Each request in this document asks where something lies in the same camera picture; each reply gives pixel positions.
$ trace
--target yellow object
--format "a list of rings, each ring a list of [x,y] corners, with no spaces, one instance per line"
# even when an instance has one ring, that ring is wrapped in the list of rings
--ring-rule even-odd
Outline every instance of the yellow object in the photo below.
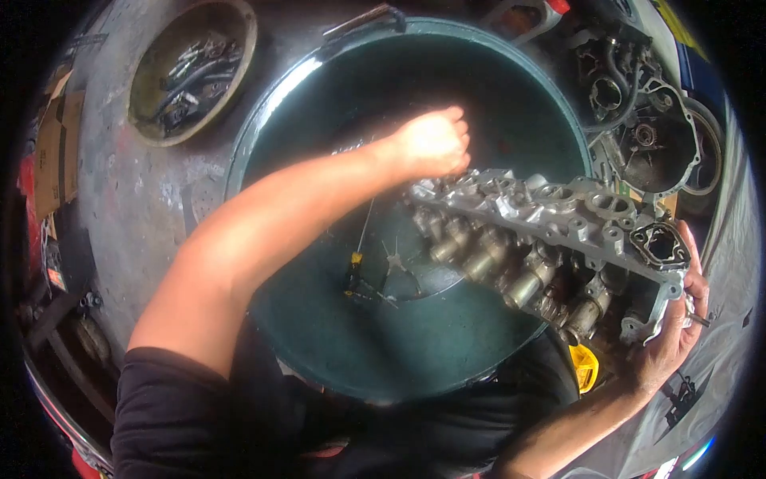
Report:
[[[593,352],[583,345],[569,346],[574,370],[577,373],[577,381],[580,386],[580,394],[585,394],[593,388],[598,377],[598,359]]]
[[[687,47],[692,48],[699,54],[700,57],[704,58],[705,61],[710,62],[707,55],[705,55],[705,52],[702,51],[702,48],[699,46],[692,34],[689,33],[689,30],[686,29],[681,20],[678,18],[678,15],[676,15],[676,13],[670,8],[668,2],[666,2],[666,0],[654,0],[654,5],[660,15],[662,15],[663,20],[667,24],[670,31],[673,33],[673,37]]]

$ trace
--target concrete floor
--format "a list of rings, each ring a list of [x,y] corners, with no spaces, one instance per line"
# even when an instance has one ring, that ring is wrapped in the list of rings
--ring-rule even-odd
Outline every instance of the concrete floor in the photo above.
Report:
[[[86,90],[79,213],[96,262],[94,287],[103,296],[97,321],[118,366],[139,315],[186,239],[182,193],[191,192],[198,212],[219,206],[232,143],[260,93],[320,46],[323,31],[378,2],[295,1],[289,8],[278,1],[251,2],[259,30],[253,80],[241,86],[236,104],[211,127],[181,145],[153,148],[126,121],[130,80],[153,38],[193,3],[115,0],[85,32],[106,33],[106,42],[77,52],[67,85]],[[425,8],[433,13],[429,3]],[[440,9],[460,15],[455,6],[460,3],[441,2]]]

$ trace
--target rubber hose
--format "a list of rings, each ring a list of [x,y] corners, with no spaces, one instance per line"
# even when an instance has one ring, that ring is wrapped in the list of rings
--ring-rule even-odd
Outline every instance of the rubber hose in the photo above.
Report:
[[[617,41],[612,40],[613,38],[607,39],[607,49],[604,52],[604,56],[607,59],[607,71],[609,71],[614,81],[617,82],[620,93],[625,98],[630,94],[630,86],[628,86],[627,80],[625,80],[625,75],[617,69],[617,64],[614,62],[614,51],[617,49]]]
[[[630,115],[633,111],[633,107],[636,106],[636,99],[638,98],[638,82],[641,79],[641,63],[636,60],[636,64],[633,67],[633,88],[630,90],[630,97],[628,98],[625,108],[623,108],[620,116],[607,123],[599,123],[598,125],[583,126],[582,130],[586,133],[600,133],[602,131],[614,130]]]
[[[242,57],[235,57],[235,56],[216,58],[215,60],[211,60],[208,63],[202,65],[197,70],[195,70],[194,73],[190,74],[180,84],[178,84],[176,88],[173,88],[170,91],[170,93],[168,93],[165,96],[165,98],[163,98],[162,101],[159,102],[159,105],[157,105],[156,110],[154,110],[154,114],[149,119],[154,120],[155,118],[157,118],[165,109],[165,107],[167,107],[170,104],[170,102],[173,101],[173,98],[176,98],[182,91],[186,90],[186,88],[192,83],[194,83],[195,81],[208,75],[217,66],[222,64],[234,63],[235,61],[239,61],[241,59]]]

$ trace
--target metal bowl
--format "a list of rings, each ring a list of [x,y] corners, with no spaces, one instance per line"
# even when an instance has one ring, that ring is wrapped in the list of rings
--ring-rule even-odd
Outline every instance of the metal bowl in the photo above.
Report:
[[[180,126],[170,134],[151,120],[157,105],[168,94],[161,82],[178,56],[195,41],[204,44],[209,31],[225,34],[243,48],[243,57],[227,92],[197,123]],[[255,13],[244,0],[203,0],[184,10],[154,39],[136,67],[128,96],[128,122],[150,146],[173,146],[205,128],[231,101],[247,73],[255,50]]]

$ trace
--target black sleeve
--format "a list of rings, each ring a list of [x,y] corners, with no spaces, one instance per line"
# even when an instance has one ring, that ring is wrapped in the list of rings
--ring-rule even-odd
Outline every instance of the black sleeve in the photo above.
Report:
[[[228,475],[230,396],[226,379],[191,359],[131,349],[117,387],[115,477]]]

